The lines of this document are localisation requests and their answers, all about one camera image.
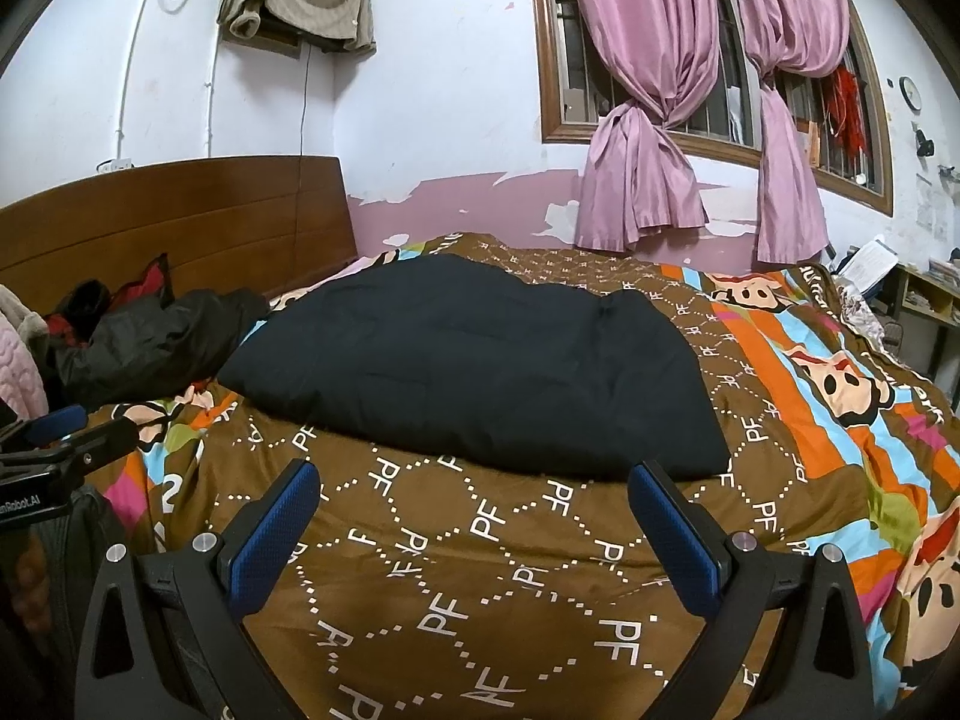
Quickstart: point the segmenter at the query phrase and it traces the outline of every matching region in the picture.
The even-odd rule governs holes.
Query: wall clock
[[[917,84],[915,84],[909,76],[901,78],[901,93],[904,95],[906,104],[910,106],[910,110],[914,113],[920,113],[920,110],[923,108],[923,99],[920,97],[920,90],[917,88]]]

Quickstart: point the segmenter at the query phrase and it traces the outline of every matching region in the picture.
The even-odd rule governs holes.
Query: white wall
[[[889,114],[896,203],[891,220],[824,191],[830,235],[842,251],[883,231],[905,259],[925,265],[926,257],[944,257],[954,246],[953,210],[937,165],[960,161],[960,100],[896,1],[853,1],[870,37]],[[373,5],[381,51],[344,84],[334,125],[351,194],[397,202],[428,179],[583,166],[585,146],[541,143],[532,0]],[[896,83],[906,74],[926,99],[919,117],[912,116],[899,87],[886,85],[888,77]],[[915,118],[937,143],[926,164],[916,157]],[[754,170],[702,159],[694,164],[704,183],[741,188],[745,197],[755,191]],[[944,204],[943,240],[916,225],[917,172],[930,177]]]
[[[220,42],[219,1],[54,0],[0,77],[0,206],[116,156],[122,101],[120,154],[134,165],[299,153],[306,50]],[[333,153],[333,103],[333,61],[314,50],[306,153]]]
[[[843,251],[882,231],[905,260],[923,266],[955,244],[956,210],[937,165],[960,163],[960,100],[896,1],[853,2],[888,111],[895,214],[887,218],[824,192],[830,237]],[[305,55],[296,60],[218,42],[218,4],[55,0],[0,77],[0,205],[92,175],[112,158],[121,100],[121,154],[136,165],[208,151],[299,152]],[[313,52],[306,89],[304,150],[340,156],[349,194],[396,204],[431,179],[492,173],[503,181],[582,169],[585,146],[541,143],[532,0],[373,0],[373,12],[378,53],[357,61]],[[886,85],[901,76],[913,77],[925,98],[919,117],[899,88]],[[937,146],[925,162],[915,156],[915,121]],[[692,162],[701,181],[728,187],[706,195],[710,231],[750,240],[733,236],[755,227],[755,171]],[[916,223],[918,173],[941,204],[941,239]],[[551,200],[565,205],[570,197]],[[509,214],[502,221],[509,225]],[[928,338],[922,330],[908,336],[918,338],[910,354],[923,362]]]

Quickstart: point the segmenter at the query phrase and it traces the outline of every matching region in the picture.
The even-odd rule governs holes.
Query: brown comforter
[[[509,250],[485,236],[400,256],[438,251],[531,282],[644,290],[699,352],[733,453],[728,474],[685,485],[688,498],[727,531],[749,530],[774,549],[808,552],[828,538],[844,546],[880,704],[900,687],[901,669],[939,652],[911,599],[933,570],[917,573],[925,539],[939,533],[938,548],[956,555],[953,531],[941,543],[960,485],[956,426],[942,394],[840,324],[824,271],[723,279],[577,251]],[[810,333],[806,343],[778,336],[797,328]],[[877,394],[861,403],[859,389],[829,391],[827,376],[844,374]],[[268,418],[216,385],[113,412],[145,425],[141,452],[97,482],[143,551],[222,530],[293,458],[320,469],[320,509],[267,607],[246,621],[310,717],[640,717],[701,629],[664,578],[624,485],[398,452]],[[827,418],[835,424],[824,427]],[[877,440],[877,430],[887,433]],[[890,459],[891,440],[906,447],[912,471]],[[936,627],[955,629],[941,611]],[[721,717],[743,706],[775,627],[768,615]]]

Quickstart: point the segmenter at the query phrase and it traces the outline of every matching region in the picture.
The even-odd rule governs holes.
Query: pink clothing
[[[575,242],[625,251],[668,227],[702,227],[693,168],[666,129],[717,81],[717,0],[577,0],[600,58],[634,98],[590,143]]]
[[[757,259],[790,264],[829,243],[817,182],[797,127],[773,81],[775,69],[828,76],[850,40],[848,0],[739,0],[744,50],[760,73],[763,157]]]
[[[3,314],[0,314],[0,399],[20,419],[34,419],[48,410],[37,364]]]

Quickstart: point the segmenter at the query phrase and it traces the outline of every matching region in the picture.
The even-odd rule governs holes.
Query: pink painted wall
[[[577,170],[509,178],[504,173],[480,173],[421,182],[401,202],[351,197],[357,248],[368,256],[402,242],[451,232],[490,233],[512,247],[569,247],[579,181]],[[701,185],[702,190],[717,188]],[[757,236],[752,233],[729,236],[674,230],[644,242],[637,257],[700,271],[745,274],[755,269],[756,245]]]

